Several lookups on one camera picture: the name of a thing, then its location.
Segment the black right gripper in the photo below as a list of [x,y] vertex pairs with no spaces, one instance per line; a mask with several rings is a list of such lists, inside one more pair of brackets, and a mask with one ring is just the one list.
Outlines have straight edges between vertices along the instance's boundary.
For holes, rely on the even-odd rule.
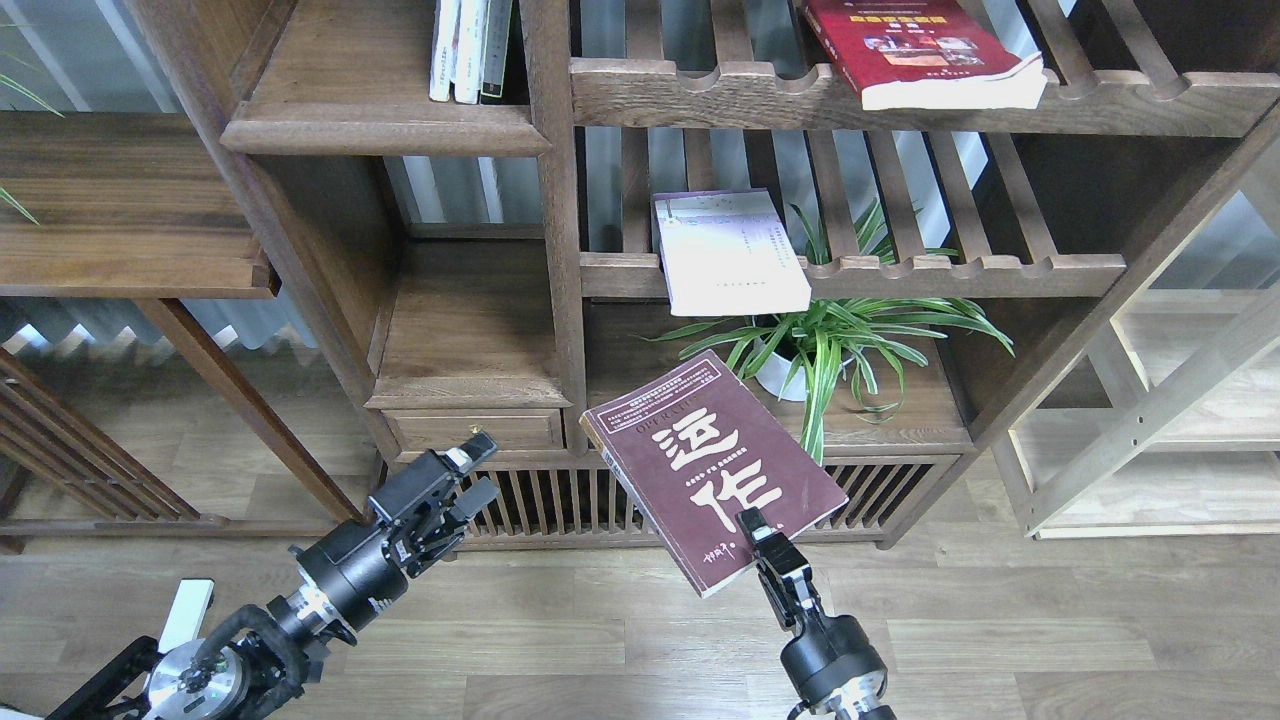
[[887,667],[851,615],[829,616],[812,583],[812,568],[760,509],[736,516],[753,546],[765,596],[794,638],[780,661],[799,696],[795,714],[888,714]]

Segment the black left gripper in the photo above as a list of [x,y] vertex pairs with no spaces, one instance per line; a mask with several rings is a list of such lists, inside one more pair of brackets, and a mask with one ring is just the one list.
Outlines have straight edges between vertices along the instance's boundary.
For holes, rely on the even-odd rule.
[[479,477],[452,500],[462,478],[499,448],[462,445],[428,451],[370,496],[374,519],[343,521],[306,550],[294,550],[302,585],[291,596],[291,637],[324,632],[353,641],[406,591],[408,580],[449,555],[499,495]]

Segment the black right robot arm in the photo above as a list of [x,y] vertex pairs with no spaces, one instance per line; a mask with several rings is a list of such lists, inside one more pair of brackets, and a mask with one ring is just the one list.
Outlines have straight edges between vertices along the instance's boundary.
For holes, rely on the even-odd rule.
[[823,610],[812,566],[796,546],[765,523],[760,510],[739,512],[765,596],[794,638],[780,661],[797,692],[788,717],[801,712],[837,719],[895,719],[882,700],[887,669],[859,621]]

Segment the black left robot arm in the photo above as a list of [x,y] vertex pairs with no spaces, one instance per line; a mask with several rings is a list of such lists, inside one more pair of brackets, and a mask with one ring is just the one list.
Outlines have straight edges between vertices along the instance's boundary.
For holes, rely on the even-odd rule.
[[330,641],[356,644],[433,564],[465,538],[498,495],[489,479],[457,486],[497,451],[479,432],[426,451],[369,498],[371,521],[343,521],[293,548],[301,585],[266,607],[246,605],[205,638],[172,650],[142,635],[52,711],[55,719],[264,719],[303,694]]

